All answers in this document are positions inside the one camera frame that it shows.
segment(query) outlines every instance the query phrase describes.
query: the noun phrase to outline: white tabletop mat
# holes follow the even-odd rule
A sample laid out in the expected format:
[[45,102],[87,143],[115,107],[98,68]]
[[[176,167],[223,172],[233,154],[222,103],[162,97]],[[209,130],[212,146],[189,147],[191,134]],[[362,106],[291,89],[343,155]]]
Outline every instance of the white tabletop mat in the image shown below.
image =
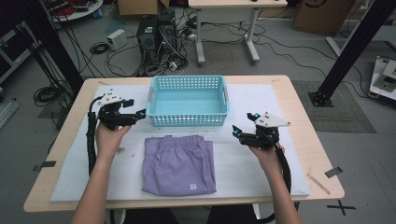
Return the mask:
[[[101,96],[113,89],[124,99],[134,99],[134,106],[122,108],[121,113],[134,113],[146,108],[149,85],[100,86],[95,94]],[[214,143],[214,161],[217,192],[185,198],[240,198],[271,197],[271,190],[257,158],[247,146],[233,137],[233,127],[244,133],[254,133],[255,126],[247,113],[262,114],[265,111],[283,118],[274,91],[270,85],[227,85],[230,114],[223,126],[218,127],[153,127],[149,117],[139,120],[122,139],[124,150],[113,161],[107,198],[109,200],[166,200],[141,190],[144,140],[165,135],[186,136],[199,134]],[[79,127],[62,167],[61,175],[52,194],[52,202],[79,201],[88,182],[88,155],[86,132],[88,120]],[[291,170],[291,195],[309,195],[287,127],[279,128],[280,143],[286,149]]]

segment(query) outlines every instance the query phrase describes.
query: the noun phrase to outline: black metal pole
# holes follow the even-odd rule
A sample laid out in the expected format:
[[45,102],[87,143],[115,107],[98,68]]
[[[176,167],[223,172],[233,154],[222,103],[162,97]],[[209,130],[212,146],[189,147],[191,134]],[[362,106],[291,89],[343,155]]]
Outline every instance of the black metal pole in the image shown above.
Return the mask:
[[21,12],[29,28],[47,49],[76,97],[84,81],[64,48],[58,33],[50,24],[51,18],[41,5],[40,0],[17,0],[15,5],[17,6],[15,13],[18,13],[17,10]]
[[366,46],[396,8],[395,0],[375,0],[367,11],[359,27],[349,39],[340,57],[317,92],[310,93],[314,105],[326,105],[335,89],[358,60]]

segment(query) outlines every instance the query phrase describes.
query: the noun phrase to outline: folded cloth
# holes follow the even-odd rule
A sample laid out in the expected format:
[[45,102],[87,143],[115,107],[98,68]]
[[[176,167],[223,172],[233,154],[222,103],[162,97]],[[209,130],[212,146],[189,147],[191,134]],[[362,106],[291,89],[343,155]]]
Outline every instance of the folded cloth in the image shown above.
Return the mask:
[[216,192],[213,142],[202,136],[145,139],[143,191],[161,196]]

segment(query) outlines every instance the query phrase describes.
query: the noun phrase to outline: light blue plastic basket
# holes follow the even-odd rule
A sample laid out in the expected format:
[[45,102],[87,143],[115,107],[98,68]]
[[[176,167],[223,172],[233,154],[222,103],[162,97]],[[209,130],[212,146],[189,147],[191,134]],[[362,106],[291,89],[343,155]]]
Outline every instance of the light blue plastic basket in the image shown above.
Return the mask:
[[146,112],[156,127],[221,126],[230,112],[224,77],[154,77]]

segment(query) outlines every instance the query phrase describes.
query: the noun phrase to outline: person's right hand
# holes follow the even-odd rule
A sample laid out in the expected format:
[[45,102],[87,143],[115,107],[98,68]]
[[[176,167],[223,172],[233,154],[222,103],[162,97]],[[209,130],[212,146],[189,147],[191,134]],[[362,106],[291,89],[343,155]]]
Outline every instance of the person's right hand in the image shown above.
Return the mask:
[[[285,153],[285,148],[283,148],[280,144],[277,144],[277,146],[282,149],[283,153]],[[280,166],[279,158],[276,155],[276,149],[274,147],[266,150],[262,150],[257,147],[249,148],[259,159],[260,166],[262,167],[267,176],[277,174],[282,175],[282,168]]]
[[113,162],[114,156],[120,147],[122,137],[132,126],[125,126],[119,130],[109,130],[105,124],[99,123],[96,128],[95,138],[98,147],[98,160]]

